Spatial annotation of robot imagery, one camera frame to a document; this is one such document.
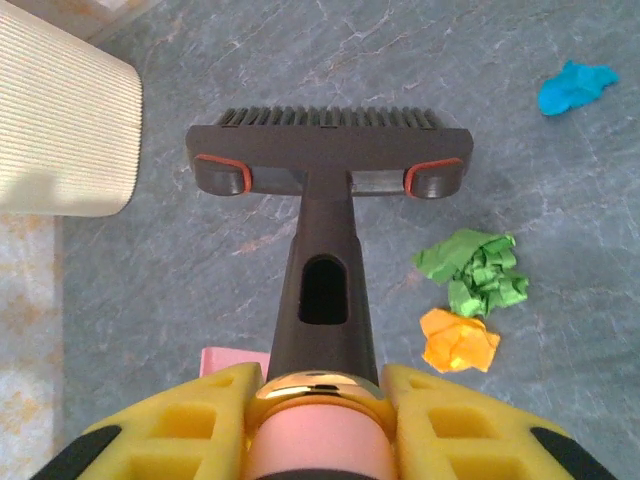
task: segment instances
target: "orange trim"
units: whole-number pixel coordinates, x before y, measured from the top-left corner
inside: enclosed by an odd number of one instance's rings
[[[239,168],[242,171],[242,178],[244,179],[244,191],[242,193],[249,193],[251,191],[251,187],[253,186],[253,177],[251,176],[251,170],[239,160],[216,157],[215,155],[205,155],[204,153],[196,155],[196,160],[205,160],[207,162],[215,162],[222,165],[229,165],[230,167]]]
[[[416,165],[411,167],[409,170],[407,170],[407,174],[404,177],[405,193],[412,198],[416,198],[415,195],[411,193],[411,187],[413,187],[413,178],[415,177],[416,173],[419,172],[420,170],[428,170],[429,168],[446,167],[449,165],[460,165],[461,163],[463,163],[462,160],[460,160],[457,157],[446,158],[444,160],[436,160],[435,162],[417,163]]]

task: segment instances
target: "gold ring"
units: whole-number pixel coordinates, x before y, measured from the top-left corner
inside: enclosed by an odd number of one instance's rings
[[[247,433],[253,436],[271,415],[299,405],[300,401],[291,400],[301,398],[304,404],[334,404],[365,413],[380,425],[389,440],[395,438],[396,412],[382,390],[364,378],[328,371],[291,373],[263,385],[249,402]],[[285,402],[288,405],[279,407]]]

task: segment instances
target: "blue crumpled paper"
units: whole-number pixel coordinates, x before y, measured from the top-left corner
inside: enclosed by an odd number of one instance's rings
[[[569,60],[562,72],[542,84],[538,107],[545,115],[559,115],[593,102],[618,80],[618,74],[605,65],[590,67]]]

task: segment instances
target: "green crumpled paper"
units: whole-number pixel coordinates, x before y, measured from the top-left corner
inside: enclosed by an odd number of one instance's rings
[[[449,307],[464,317],[486,317],[495,307],[527,299],[529,279],[513,270],[512,235],[463,229],[413,256],[416,267],[439,285],[449,283]]]

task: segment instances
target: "brush bristles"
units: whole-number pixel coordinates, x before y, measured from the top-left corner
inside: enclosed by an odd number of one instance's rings
[[[304,107],[250,107],[230,108],[216,125],[308,125],[319,127],[404,127],[436,128],[431,112],[405,107],[400,110],[362,107],[304,108]]]

